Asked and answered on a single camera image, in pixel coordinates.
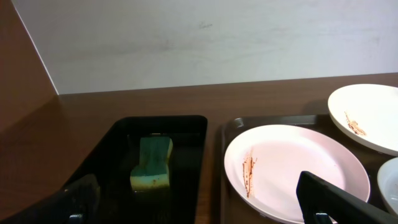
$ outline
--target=dish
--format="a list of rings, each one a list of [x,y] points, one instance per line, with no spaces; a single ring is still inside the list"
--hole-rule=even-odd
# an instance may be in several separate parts
[[[377,184],[388,211],[398,217],[398,158],[391,159],[380,167]]]
[[[244,164],[252,157],[252,189],[246,191]],[[289,125],[267,125],[236,137],[224,157],[228,180],[260,214],[282,223],[303,223],[295,189],[307,170],[367,201],[366,171],[347,148],[318,132]]]
[[[347,136],[371,149],[398,156],[398,88],[359,84],[334,91],[332,121]]]

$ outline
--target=brown tabletop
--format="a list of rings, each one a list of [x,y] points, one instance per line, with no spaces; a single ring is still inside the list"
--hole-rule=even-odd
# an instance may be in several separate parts
[[[111,125],[127,116],[208,119],[196,223],[218,223],[219,128],[240,116],[325,114],[355,83],[398,86],[398,73],[62,95],[0,135],[0,220],[58,190]]]

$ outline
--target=sponge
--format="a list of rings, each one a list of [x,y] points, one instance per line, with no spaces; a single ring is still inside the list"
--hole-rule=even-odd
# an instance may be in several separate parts
[[[140,139],[139,165],[130,173],[133,191],[170,187],[169,158],[173,142],[167,136]]]

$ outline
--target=plate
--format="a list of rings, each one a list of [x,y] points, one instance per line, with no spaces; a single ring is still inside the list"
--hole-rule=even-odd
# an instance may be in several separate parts
[[[380,167],[377,184],[388,211],[398,217],[398,158],[391,159]]]
[[[398,88],[350,85],[328,100],[331,119],[348,137],[371,149],[398,156]]]
[[[368,201],[370,194],[368,175],[347,148],[296,126],[267,125],[243,132],[228,146],[224,168],[245,202],[282,223],[304,223],[295,193],[303,170],[361,200]]]

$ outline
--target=black tray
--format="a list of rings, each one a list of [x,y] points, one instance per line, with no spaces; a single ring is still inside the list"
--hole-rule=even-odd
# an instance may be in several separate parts
[[[130,117],[117,121],[66,185],[94,174],[101,188],[95,223],[193,223],[207,129],[202,116]],[[138,163],[139,139],[165,133],[174,148],[169,161],[171,200],[153,206],[138,200],[129,175]]]
[[[369,203],[387,211],[377,186],[377,172],[383,163],[393,157],[369,149],[350,139],[333,124],[329,115],[247,117],[232,120],[221,130],[222,163],[226,148],[236,136],[248,129],[268,124],[289,124],[308,128],[325,134],[347,147],[361,161],[368,173],[371,183]],[[276,223],[260,215],[238,195],[229,183],[223,167],[224,165],[221,168],[221,224]]]

